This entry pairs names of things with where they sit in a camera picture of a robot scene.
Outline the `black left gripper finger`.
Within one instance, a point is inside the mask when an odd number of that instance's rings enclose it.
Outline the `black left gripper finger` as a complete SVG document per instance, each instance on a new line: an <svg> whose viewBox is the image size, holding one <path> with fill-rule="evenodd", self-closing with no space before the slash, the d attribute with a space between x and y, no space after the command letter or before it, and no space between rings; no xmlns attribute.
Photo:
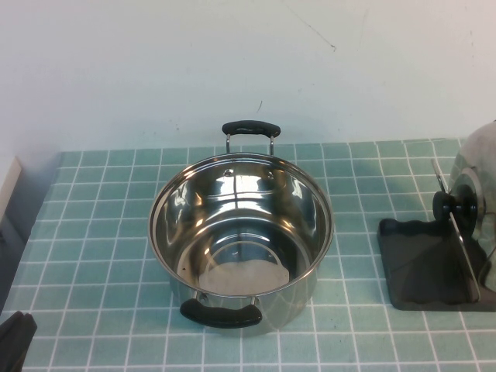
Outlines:
<svg viewBox="0 0 496 372"><path fill-rule="evenodd" d="M25 314L21 318L20 328L19 328L19 351L17 357L15 358L15 371L21 371L26 354L28 352L30 343L36 333L37 324L31 314Z"/></svg>
<svg viewBox="0 0 496 372"><path fill-rule="evenodd" d="M1 371L10 369L12 358L17 353L22 318L21 312L15 312L1 324Z"/></svg>

